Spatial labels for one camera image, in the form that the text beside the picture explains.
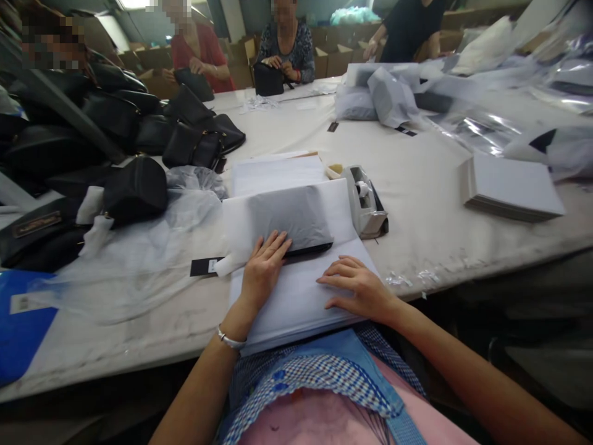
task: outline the blue gingham apron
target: blue gingham apron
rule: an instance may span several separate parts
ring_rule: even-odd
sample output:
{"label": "blue gingham apron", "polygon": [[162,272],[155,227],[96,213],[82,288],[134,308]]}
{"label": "blue gingham apron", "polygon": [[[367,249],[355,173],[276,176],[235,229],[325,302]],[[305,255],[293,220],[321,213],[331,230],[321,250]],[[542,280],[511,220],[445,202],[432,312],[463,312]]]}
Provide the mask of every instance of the blue gingham apron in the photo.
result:
{"label": "blue gingham apron", "polygon": [[381,342],[378,345],[377,342],[370,342],[372,347],[369,347],[369,336],[387,343],[376,328],[368,326],[358,329],[357,333],[348,329],[304,345],[268,352],[268,356],[271,355],[271,360],[274,361],[271,367],[266,367],[267,360],[262,360],[264,356],[258,354],[260,357],[252,360],[254,366],[251,369],[247,367],[248,375],[255,376],[258,381],[252,386],[247,384],[243,387],[242,402],[237,403],[241,396],[236,387],[236,380],[241,380],[240,361],[229,393],[231,413],[221,425],[221,443],[237,444],[241,435],[256,421],[266,406],[278,397],[292,394],[300,388],[308,388],[333,391],[378,414],[397,444],[425,444],[406,412],[402,399],[381,375],[368,349],[425,396],[424,390],[414,373],[393,349],[388,346],[393,355],[385,360],[384,357],[389,354],[384,353]]}

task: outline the wrapped package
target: wrapped package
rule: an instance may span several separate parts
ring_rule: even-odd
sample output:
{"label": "wrapped package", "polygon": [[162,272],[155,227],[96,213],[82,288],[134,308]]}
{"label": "wrapped package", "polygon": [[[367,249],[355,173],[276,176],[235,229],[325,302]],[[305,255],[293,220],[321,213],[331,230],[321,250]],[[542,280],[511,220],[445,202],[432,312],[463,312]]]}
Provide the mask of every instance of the wrapped package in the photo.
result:
{"label": "wrapped package", "polygon": [[369,87],[340,85],[335,94],[336,121],[378,121]]}
{"label": "wrapped package", "polygon": [[369,79],[372,102],[381,124],[397,128],[420,117],[414,94],[405,79],[397,79],[379,68]]}

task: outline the white bag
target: white bag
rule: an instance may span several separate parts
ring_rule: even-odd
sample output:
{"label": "white bag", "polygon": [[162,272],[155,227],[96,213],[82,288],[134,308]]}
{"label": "white bag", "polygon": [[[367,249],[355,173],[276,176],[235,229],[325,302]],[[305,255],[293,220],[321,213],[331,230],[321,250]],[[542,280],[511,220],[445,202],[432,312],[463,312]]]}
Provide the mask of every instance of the white bag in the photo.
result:
{"label": "white bag", "polygon": [[451,73],[471,75],[495,69],[515,50],[512,31],[508,16],[502,17],[465,47]]}

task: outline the silver bracelet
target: silver bracelet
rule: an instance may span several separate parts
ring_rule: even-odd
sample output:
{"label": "silver bracelet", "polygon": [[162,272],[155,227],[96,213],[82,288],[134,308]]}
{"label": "silver bracelet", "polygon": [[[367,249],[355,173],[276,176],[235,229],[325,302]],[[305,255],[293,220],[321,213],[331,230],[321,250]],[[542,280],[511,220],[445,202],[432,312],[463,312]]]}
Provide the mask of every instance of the silver bracelet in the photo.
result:
{"label": "silver bracelet", "polygon": [[226,334],[222,333],[220,325],[218,325],[218,338],[221,339],[221,342],[226,343],[232,349],[236,349],[236,350],[242,350],[245,347],[245,345],[247,344],[246,341],[237,342],[237,341],[234,341],[234,340],[231,340],[230,338],[228,338]]}

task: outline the woman's left hand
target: woman's left hand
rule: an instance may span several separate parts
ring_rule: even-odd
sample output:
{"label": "woman's left hand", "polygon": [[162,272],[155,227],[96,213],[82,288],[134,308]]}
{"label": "woman's left hand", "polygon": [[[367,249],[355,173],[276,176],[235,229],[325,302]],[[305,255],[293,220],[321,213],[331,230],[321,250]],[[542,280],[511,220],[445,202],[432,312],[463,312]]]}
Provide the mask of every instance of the woman's left hand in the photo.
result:
{"label": "woman's left hand", "polygon": [[286,61],[282,64],[282,72],[293,82],[298,80],[298,73],[292,68],[292,63],[290,61]]}
{"label": "woman's left hand", "polygon": [[286,240],[286,236],[286,232],[278,234],[278,231],[274,231],[265,243],[260,237],[245,266],[239,300],[255,312],[259,312],[266,304],[278,282],[284,255],[292,244],[292,240]]}

